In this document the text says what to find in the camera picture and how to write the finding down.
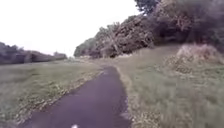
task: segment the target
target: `curved path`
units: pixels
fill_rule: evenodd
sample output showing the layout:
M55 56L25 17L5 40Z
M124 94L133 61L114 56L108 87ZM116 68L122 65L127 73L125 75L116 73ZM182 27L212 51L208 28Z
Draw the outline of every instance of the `curved path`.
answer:
M113 67L64 96L19 128L129 128L124 119L126 94Z

